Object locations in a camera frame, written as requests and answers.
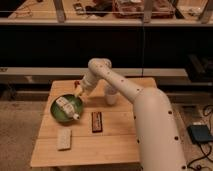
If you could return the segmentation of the cream cylindrical gripper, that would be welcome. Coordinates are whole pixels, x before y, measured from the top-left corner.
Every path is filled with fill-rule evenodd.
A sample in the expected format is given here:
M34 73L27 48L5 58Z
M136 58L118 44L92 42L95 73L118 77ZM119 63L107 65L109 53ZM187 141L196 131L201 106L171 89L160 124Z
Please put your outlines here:
M81 80L81 86L78 86L75 89L74 91L75 97L81 96L84 93L84 91L92 91L96 87L96 83L93 80L90 80L87 77L84 77Z

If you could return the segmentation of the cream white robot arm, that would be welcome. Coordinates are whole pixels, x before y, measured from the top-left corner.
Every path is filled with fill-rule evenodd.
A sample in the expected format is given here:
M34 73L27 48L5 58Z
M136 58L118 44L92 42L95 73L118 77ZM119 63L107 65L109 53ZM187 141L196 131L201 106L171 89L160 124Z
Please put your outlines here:
M143 87L111 69L106 58L92 58L75 95L90 94L105 80L133 105L141 171L187 171L177 124L168 96Z

